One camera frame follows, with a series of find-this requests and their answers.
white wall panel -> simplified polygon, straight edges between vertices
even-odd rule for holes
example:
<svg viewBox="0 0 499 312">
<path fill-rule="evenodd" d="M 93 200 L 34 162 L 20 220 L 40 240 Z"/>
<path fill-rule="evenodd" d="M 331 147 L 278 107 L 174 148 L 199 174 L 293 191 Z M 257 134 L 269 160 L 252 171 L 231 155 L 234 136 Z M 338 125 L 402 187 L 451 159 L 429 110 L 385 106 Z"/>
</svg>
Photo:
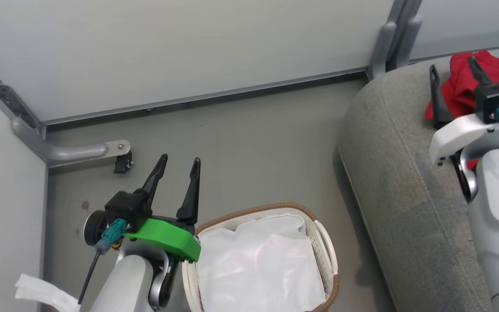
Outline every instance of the white wall panel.
<svg viewBox="0 0 499 312">
<path fill-rule="evenodd" d="M 45 163 L 13 134 L 0 110 L 0 311 L 36 310 L 36 302 L 15 300 L 14 284 L 21 273 L 42 272 L 45 175 Z"/>
<path fill-rule="evenodd" d="M 365 67 L 392 0 L 0 0 L 0 78 L 40 120 Z"/>
<path fill-rule="evenodd" d="M 411 59 L 499 47 L 499 0 L 423 0 Z"/>
</svg>

white laundry basket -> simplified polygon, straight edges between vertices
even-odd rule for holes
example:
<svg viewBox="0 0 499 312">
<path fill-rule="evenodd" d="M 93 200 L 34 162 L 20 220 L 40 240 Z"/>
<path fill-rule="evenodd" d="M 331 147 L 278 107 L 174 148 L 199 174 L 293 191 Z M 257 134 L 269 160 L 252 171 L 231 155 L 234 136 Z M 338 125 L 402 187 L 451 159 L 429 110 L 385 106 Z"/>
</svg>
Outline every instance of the white laundry basket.
<svg viewBox="0 0 499 312">
<path fill-rule="evenodd" d="M 238 211 L 204 223 L 196 229 L 196 236 L 218 228 L 234 230 L 238 225 L 249 221 L 285 214 L 299 215 L 305 221 L 305 234 L 311 239 L 311 245 L 315 253 L 315 259 L 317 259 L 317 266 L 321 273 L 324 292 L 327 298 L 323 304 L 316 307 L 312 312 L 324 312 L 334 302 L 338 294 L 338 263 L 331 238 L 328 236 L 327 231 L 317 221 L 315 215 L 305 207 L 294 203 L 278 203 Z M 182 263 L 182 281 L 184 282 L 184 290 L 186 291 L 186 299 L 188 300 L 190 310 L 192 312 L 204 312 L 201 305 L 195 263 L 189 263 L 188 261 Z"/>
</svg>

white cloth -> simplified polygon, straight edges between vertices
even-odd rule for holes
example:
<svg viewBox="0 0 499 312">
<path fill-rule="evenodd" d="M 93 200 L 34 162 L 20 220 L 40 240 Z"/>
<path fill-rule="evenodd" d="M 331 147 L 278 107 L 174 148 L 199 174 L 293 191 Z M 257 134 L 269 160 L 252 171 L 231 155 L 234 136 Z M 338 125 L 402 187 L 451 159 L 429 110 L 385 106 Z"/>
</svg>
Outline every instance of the white cloth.
<svg viewBox="0 0 499 312">
<path fill-rule="evenodd" d="M 78 312 L 78 299 L 39 278 L 21 274 L 15 284 L 16 299 L 34 300 L 53 306 L 59 312 Z"/>
<path fill-rule="evenodd" d="M 196 264 L 206 312 L 304 312 L 325 302 L 323 283 L 297 215 L 199 235 Z"/>
</svg>

red cloth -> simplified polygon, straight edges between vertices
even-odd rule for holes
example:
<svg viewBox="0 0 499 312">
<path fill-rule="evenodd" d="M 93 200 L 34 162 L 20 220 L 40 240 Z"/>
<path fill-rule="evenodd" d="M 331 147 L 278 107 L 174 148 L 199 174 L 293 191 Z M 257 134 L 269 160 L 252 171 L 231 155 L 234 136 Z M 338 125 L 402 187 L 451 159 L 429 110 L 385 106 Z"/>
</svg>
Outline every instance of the red cloth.
<svg viewBox="0 0 499 312">
<path fill-rule="evenodd" d="M 499 58 L 492 56 L 487 50 L 453 55 L 452 59 L 450 59 L 450 79 L 440 89 L 454 118 L 473 113 L 475 107 L 473 91 L 479 83 L 473 78 L 471 67 L 469 67 L 467 58 L 470 55 L 475 56 L 477 62 L 494 83 L 499 81 Z M 428 103 L 426 118 L 434 119 L 432 116 L 432 101 Z"/>
</svg>

metal bracket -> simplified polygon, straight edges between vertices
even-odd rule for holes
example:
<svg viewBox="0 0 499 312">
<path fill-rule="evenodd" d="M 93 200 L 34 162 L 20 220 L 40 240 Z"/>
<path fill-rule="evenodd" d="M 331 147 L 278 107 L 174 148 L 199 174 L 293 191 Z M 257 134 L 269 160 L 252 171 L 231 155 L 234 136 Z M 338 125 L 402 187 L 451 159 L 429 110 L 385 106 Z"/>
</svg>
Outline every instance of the metal bracket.
<svg viewBox="0 0 499 312">
<path fill-rule="evenodd" d="M 499 150 L 499 130 L 484 133 L 479 139 L 471 142 L 460 153 L 457 153 L 459 158 L 454 158 L 461 189 L 468 203 L 475 199 L 479 185 L 477 184 L 477 175 L 467 167 L 467 163 L 474 159 L 480 159 L 487 152 L 496 149 Z"/>
<path fill-rule="evenodd" d="M 371 63 L 366 71 L 369 80 L 373 80 L 386 73 L 386 60 L 388 59 L 388 51 L 390 50 L 392 39 L 394 38 L 394 34 L 396 34 L 396 28 L 396 23 L 394 22 L 386 22 L 386 24 L 380 28 L 380 34 L 376 40 L 373 57 L 371 58 Z"/>
<path fill-rule="evenodd" d="M 404 2 L 402 12 L 396 21 L 398 31 L 394 35 L 394 42 L 388 53 L 389 71 L 409 65 L 409 57 L 422 25 L 421 18 L 416 16 L 421 3 L 422 0 Z"/>
<path fill-rule="evenodd" d="M 24 119 L 24 122 L 30 126 L 30 128 L 36 128 L 38 134 L 41 133 L 43 124 L 36 118 L 36 116 L 30 111 L 28 106 L 20 99 L 18 94 L 14 90 L 2 83 L 0 80 L 0 99 L 3 103 L 10 109 L 10 111 L 16 116 Z"/>
<path fill-rule="evenodd" d="M 10 124 L 14 134 L 50 168 L 126 154 L 130 154 L 131 160 L 130 142 L 127 140 L 116 140 L 85 146 L 54 146 L 40 138 L 22 118 L 14 117 Z"/>
<path fill-rule="evenodd" d="M 413 45 L 415 44 L 421 25 L 422 20 L 419 17 L 408 20 L 400 44 L 396 47 L 394 55 L 392 55 L 392 58 L 388 62 L 389 70 L 409 65 L 409 57 L 412 54 Z"/>
<path fill-rule="evenodd" d="M 119 256 L 117 257 L 115 265 L 128 255 L 139 255 L 146 259 L 153 259 L 154 261 L 152 261 L 152 265 L 162 265 L 162 270 L 160 272 L 156 272 L 155 278 L 153 282 L 151 282 L 151 288 L 149 295 L 147 296 L 147 300 L 150 306 L 154 306 L 158 308 L 158 310 L 160 310 L 159 308 L 167 306 L 168 302 L 159 300 L 161 298 L 161 290 L 164 290 L 162 288 L 164 288 L 163 285 L 165 278 L 171 270 L 170 265 L 172 264 L 172 261 L 169 260 L 167 253 L 165 253 L 162 249 L 140 242 L 139 240 L 131 241 L 130 239 L 125 238 L 120 246 Z"/>
</svg>

